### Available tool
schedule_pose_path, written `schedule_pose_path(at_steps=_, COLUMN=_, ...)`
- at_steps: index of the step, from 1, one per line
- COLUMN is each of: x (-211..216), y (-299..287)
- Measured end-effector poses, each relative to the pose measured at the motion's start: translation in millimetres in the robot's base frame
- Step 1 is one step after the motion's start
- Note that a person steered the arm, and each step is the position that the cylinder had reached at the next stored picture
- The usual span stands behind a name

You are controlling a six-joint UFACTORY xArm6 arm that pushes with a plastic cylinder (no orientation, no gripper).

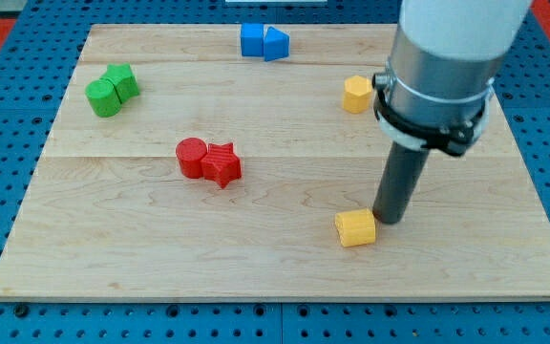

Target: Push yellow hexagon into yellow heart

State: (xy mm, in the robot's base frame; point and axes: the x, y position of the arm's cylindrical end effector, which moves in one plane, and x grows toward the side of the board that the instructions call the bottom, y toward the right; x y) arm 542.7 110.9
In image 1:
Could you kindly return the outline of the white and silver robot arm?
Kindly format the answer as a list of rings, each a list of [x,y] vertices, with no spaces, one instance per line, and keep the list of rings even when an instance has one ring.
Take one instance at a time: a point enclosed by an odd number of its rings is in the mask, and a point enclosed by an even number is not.
[[[495,75],[532,0],[404,0],[373,77],[381,129],[413,150],[462,156],[489,118]]]

